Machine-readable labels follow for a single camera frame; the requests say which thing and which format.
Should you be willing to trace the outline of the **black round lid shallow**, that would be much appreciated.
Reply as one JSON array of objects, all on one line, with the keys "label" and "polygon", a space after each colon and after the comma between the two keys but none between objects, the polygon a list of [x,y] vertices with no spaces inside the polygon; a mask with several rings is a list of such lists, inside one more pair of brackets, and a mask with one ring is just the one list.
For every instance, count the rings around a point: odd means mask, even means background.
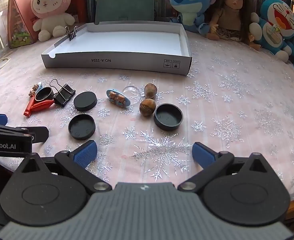
[{"label": "black round lid shallow", "polygon": [[73,117],[68,124],[69,134],[76,140],[89,139],[95,133],[94,119],[88,114]]}]

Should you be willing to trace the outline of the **black ring cap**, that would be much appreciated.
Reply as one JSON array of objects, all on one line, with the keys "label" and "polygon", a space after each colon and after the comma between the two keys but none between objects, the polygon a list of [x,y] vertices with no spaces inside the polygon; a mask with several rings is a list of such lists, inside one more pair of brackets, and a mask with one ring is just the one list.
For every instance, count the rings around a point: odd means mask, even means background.
[{"label": "black ring cap", "polygon": [[54,93],[51,87],[43,87],[35,94],[35,101],[53,100]]}]

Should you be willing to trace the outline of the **large black binder clip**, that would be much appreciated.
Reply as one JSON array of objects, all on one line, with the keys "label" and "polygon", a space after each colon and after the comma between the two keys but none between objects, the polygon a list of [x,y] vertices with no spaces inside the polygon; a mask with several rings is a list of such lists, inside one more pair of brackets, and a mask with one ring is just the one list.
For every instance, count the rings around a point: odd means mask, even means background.
[{"label": "large black binder clip", "polygon": [[65,107],[69,100],[75,95],[74,89],[72,89],[67,83],[63,86],[60,85],[57,79],[52,79],[49,86],[56,90],[56,93],[53,96],[54,103],[61,107]]}]

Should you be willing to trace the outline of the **black round lid solid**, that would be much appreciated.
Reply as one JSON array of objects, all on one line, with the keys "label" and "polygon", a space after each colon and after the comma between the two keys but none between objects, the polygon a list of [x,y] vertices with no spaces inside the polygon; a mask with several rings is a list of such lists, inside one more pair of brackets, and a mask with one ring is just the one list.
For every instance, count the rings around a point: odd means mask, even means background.
[{"label": "black round lid solid", "polygon": [[96,106],[97,97],[93,92],[86,91],[77,95],[73,103],[76,110],[86,112]]}]

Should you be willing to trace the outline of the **black round cup lid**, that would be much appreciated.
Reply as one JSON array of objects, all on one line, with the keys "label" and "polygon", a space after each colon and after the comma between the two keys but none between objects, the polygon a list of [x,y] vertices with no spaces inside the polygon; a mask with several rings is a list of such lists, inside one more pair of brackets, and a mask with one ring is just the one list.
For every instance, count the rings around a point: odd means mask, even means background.
[{"label": "black round cup lid", "polygon": [[171,103],[163,103],[155,109],[154,122],[157,127],[164,131],[175,131],[179,128],[182,121],[182,111]]}]

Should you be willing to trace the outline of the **blue bear figurine charm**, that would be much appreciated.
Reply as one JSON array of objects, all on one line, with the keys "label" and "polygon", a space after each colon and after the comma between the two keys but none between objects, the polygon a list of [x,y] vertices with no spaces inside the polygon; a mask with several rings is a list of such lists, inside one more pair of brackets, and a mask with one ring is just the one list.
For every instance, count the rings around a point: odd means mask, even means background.
[{"label": "blue bear figurine charm", "polygon": [[106,91],[106,95],[109,99],[109,102],[118,107],[126,108],[131,105],[130,100],[123,93],[115,89],[108,89]]}]

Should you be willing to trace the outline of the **brown walnut front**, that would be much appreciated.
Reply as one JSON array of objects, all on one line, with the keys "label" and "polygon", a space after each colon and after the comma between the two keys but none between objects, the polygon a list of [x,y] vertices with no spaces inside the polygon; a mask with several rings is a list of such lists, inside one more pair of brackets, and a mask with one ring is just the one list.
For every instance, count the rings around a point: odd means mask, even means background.
[{"label": "brown walnut front", "polygon": [[156,109],[156,102],[154,99],[144,99],[139,105],[139,111],[142,116],[151,116]]}]

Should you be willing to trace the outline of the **brown walnut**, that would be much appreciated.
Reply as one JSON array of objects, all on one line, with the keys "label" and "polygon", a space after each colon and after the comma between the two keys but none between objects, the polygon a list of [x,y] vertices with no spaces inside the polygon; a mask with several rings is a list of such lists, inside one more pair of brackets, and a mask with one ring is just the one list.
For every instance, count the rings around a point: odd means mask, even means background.
[{"label": "brown walnut", "polygon": [[157,94],[157,87],[153,83],[148,83],[144,87],[144,95],[147,99],[154,99]]},{"label": "brown walnut", "polygon": [[156,102],[154,99],[144,99],[139,105],[139,111],[142,116],[151,116],[156,109]]}]

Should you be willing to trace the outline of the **clear plastic dome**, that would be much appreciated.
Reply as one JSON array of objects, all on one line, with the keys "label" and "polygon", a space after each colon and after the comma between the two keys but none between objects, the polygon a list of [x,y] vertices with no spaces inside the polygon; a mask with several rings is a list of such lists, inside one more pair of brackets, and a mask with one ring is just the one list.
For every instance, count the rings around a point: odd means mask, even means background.
[{"label": "clear plastic dome", "polygon": [[122,93],[130,100],[139,101],[144,97],[143,89],[136,86],[127,86],[123,89]]}]

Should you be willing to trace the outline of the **pink house-shaped box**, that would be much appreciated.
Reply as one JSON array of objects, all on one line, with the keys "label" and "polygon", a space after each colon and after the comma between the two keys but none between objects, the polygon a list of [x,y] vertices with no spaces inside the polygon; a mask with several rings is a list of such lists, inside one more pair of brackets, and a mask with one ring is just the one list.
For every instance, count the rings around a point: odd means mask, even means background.
[{"label": "pink house-shaped box", "polygon": [[7,37],[9,48],[33,44],[38,40],[38,32],[33,30],[37,17],[31,10],[31,0],[9,0]]}]

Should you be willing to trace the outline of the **small black binder clip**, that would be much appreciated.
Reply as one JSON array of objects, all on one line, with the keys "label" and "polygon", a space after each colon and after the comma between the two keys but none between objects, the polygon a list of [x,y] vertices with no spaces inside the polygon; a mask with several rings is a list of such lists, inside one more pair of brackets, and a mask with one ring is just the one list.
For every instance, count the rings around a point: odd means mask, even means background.
[{"label": "small black binder clip", "polygon": [[77,29],[77,26],[75,26],[73,29],[70,29],[69,26],[65,26],[66,34],[70,41],[76,37]]}]

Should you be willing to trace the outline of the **white cardboard tray box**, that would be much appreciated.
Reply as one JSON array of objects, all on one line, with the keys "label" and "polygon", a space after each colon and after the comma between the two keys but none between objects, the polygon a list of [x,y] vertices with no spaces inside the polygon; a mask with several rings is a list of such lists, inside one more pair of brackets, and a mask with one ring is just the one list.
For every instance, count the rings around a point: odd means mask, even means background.
[{"label": "white cardboard tray box", "polygon": [[192,57],[183,25],[156,21],[86,23],[41,54],[49,68],[141,70],[186,76]]}]

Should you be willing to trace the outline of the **pink bunny plush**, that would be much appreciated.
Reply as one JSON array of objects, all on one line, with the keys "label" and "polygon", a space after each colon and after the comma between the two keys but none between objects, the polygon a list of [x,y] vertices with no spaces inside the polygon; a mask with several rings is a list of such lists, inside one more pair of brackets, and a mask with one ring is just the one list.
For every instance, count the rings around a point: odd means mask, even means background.
[{"label": "pink bunny plush", "polygon": [[38,18],[33,30],[39,33],[39,41],[66,35],[66,27],[75,23],[74,17],[66,13],[70,3],[71,0],[31,0],[31,10]]}]

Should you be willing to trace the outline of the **green notebook case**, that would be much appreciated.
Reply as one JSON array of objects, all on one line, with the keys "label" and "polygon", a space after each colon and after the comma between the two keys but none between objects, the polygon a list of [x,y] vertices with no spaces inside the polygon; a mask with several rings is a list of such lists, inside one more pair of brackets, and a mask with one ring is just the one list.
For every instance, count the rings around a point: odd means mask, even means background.
[{"label": "green notebook case", "polygon": [[153,21],[154,0],[97,0],[95,24],[110,21]]}]

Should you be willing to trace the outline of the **blue Stitch plush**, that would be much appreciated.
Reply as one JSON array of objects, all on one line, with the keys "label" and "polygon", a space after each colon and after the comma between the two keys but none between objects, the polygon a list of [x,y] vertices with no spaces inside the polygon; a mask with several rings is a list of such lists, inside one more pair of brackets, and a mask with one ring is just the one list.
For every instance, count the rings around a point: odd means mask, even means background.
[{"label": "blue Stitch plush", "polygon": [[204,13],[216,0],[165,0],[178,12],[176,18],[171,18],[173,23],[180,23],[184,29],[205,36],[210,31],[210,26],[205,22]]}]

